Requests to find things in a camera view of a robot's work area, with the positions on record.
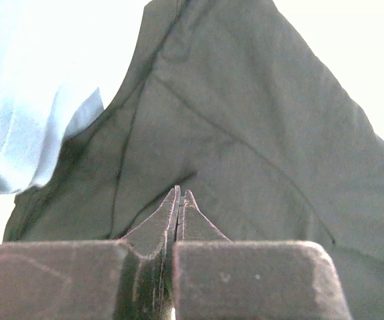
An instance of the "seam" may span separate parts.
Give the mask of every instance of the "seam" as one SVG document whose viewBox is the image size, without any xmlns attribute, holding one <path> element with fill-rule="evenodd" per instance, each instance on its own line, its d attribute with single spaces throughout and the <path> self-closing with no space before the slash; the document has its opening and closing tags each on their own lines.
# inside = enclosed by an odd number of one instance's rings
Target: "seam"
<svg viewBox="0 0 384 320">
<path fill-rule="evenodd" d="M 179 1 L 180 0 L 176 0 L 176 14 L 174 16 L 174 21 L 177 21 L 177 19 L 179 18 Z"/>
<path fill-rule="evenodd" d="M 286 181 L 288 181 L 288 183 L 292 186 L 292 188 L 294 188 L 294 190 L 296 190 L 296 192 L 300 195 L 300 197 L 306 202 L 306 205 L 308 206 L 308 208 L 310 208 L 310 210 L 312 210 L 312 213 L 318 218 L 320 224 L 323 226 L 324 230 L 327 232 L 328 236 L 331 238 L 332 244 L 335 245 L 336 241 L 335 241 L 333 234 L 331 233 L 329 228 L 323 223 L 320 216 L 317 214 L 317 211 L 316 211 L 315 207 L 313 206 L 312 202 L 302 192 L 302 190 L 299 188 L 299 186 L 296 184 L 296 182 L 294 182 L 294 180 L 292 180 L 283 170 L 281 170 L 281 168 L 276 166 L 276 164 L 274 164 L 272 161 L 270 161 L 266 156 L 260 154 L 260 152 L 258 152 L 258 150 L 256 150 L 253 146 L 251 146 L 248 142 L 244 141 L 242 138 L 235 136 L 234 134 L 232 134 L 228 130 L 220 127 L 218 124 L 208 120 L 208 118 L 206 118 L 200 112 L 198 112 L 197 110 L 192 108 L 178 93 L 176 93 L 170 86 L 168 86 L 168 84 L 166 84 L 162 79 L 158 78 L 158 76 L 156 76 L 155 74 L 151 74 L 150 76 L 153 76 L 158 83 L 160 83 L 164 88 L 166 88 L 166 90 L 168 90 L 176 98 L 178 98 L 178 100 L 180 100 L 180 102 L 182 102 L 182 104 L 186 108 L 188 108 L 188 110 L 190 110 L 191 112 L 196 114 L 196 116 L 198 116 L 200 119 L 202 119 L 205 122 L 207 122 L 208 124 L 210 124 L 212 127 L 216 128 L 217 130 L 223 132 L 224 134 L 226 134 L 230 138 L 232 138 L 232 139 L 240 142 L 244 146 L 246 146 L 248 149 L 250 149 L 252 152 L 254 152 L 254 154 L 256 154 L 260 159 L 262 159 L 264 162 L 268 163 L 280 176 L 282 176 L 282 178 L 284 178 Z"/>
<path fill-rule="evenodd" d="M 353 248 L 353 247 L 346 247 L 344 245 L 337 245 L 334 248 L 330 248 L 327 250 L 329 255 L 331 255 L 330 251 L 346 251 L 346 252 L 350 252 L 350 253 L 356 253 L 356 254 L 359 254 L 360 256 L 365 257 L 367 259 L 372 259 L 374 261 L 377 261 L 378 263 L 384 264 L 384 259 L 377 257 L 375 255 L 372 255 L 370 253 L 366 253 L 364 251 L 361 251 L 357 248 Z"/>
<path fill-rule="evenodd" d="M 138 86 L 136 86 L 136 88 L 134 90 L 132 90 L 132 92 L 129 94 L 129 96 L 123 101 L 123 103 L 121 105 L 124 105 L 130 98 L 131 96 L 136 92 L 136 90 L 140 90 L 142 91 L 145 87 L 145 82 L 146 82 L 146 79 L 142 80 Z M 115 188 L 115 196 L 113 198 L 113 202 L 112 202 L 112 213 L 111 213 L 111 229 L 109 231 L 109 234 L 107 236 L 108 239 L 112 239 L 112 233 L 114 232 L 115 230 L 115 204 L 116 204 L 116 198 L 117 198 L 117 194 L 118 194 L 118 190 L 119 190 L 119 185 L 120 185 L 120 182 L 119 180 L 121 179 L 121 175 L 123 173 L 123 166 L 124 166 L 124 160 L 125 160 L 125 154 L 127 152 L 127 149 L 128 149 L 128 146 L 129 146 L 129 143 L 130 143 L 130 138 L 131 138 L 131 133 L 133 132 L 133 127 L 134 127 L 134 122 L 135 122 L 135 118 L 136 118 L 136 115 L 137 115 L 137 111 L 139 109 L 139 102 L 140 102 L 140 97 L 137 101 L 137 106 L 134 110 L 134 114 L 131 118 L 131 122 L 130 122 L 130 130 L 127 134 L 127 139 L 125 141 L 125 144 L 121 150 L 121 154 L 120 154 L 120 164 L 119 164 L 119 169 L 118 169 L 118 173 L 117 173 L 117 176 L 116 176 L 116 188 Z"/>
</svg>

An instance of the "light blue fabric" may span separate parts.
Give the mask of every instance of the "light blue fabric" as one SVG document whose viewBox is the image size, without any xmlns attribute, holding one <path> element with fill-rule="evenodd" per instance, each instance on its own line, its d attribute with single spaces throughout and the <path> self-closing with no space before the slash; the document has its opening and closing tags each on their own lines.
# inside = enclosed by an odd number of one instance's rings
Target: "light blue fabric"
<svg viewBox="0 0 384 320">
<path fill-rule="evenodd" d="M 0 194 L 45 185 L 63 140 L 103 112 L 102 86 L 121 85 L 102 82 L 120 2 L 0 0 Z"/>
</svg>

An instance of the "white background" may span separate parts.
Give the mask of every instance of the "white background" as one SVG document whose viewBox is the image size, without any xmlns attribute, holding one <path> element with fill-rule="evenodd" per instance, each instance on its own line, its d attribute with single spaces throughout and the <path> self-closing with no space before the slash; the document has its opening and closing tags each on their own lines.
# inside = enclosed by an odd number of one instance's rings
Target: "white background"
<svg viewBox="0 0 384 320">
<path fill-rule="evenodd" d="M 384 138 L 384 0 L 275 3 Z M 0 242 L 13 198 L 0 196 Z"/>
</svg>

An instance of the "light blue cloth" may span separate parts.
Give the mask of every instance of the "light blue cloth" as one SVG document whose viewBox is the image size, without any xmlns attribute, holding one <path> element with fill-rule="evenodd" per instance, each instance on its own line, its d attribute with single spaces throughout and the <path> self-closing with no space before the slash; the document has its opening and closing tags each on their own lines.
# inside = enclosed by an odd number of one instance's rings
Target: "light blue cloth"
<svg viewBox="0 0 384 320">
<path fill-rule="evenodd" d="M 147 2 L 0 0 L 0 194 L 45 185 L 63 140 L 110 103 Z"/>
</svg>

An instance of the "dark gray cloth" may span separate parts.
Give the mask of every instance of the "dark gray cloth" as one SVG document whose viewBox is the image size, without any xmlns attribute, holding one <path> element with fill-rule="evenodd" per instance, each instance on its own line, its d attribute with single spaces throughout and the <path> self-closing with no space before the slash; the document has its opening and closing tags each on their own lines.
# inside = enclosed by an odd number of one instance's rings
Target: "dark gray cloth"
<svg viewBox="0 0 384 320">
<path fill-rule="evenodd" d="M 384 142 L 272 1 L 152 1 L 114 102 L 4 241 L 115 239 L 175 184 L 232 240 L 320 243 L 355 319 L 384 319 Z"/>
</svg>

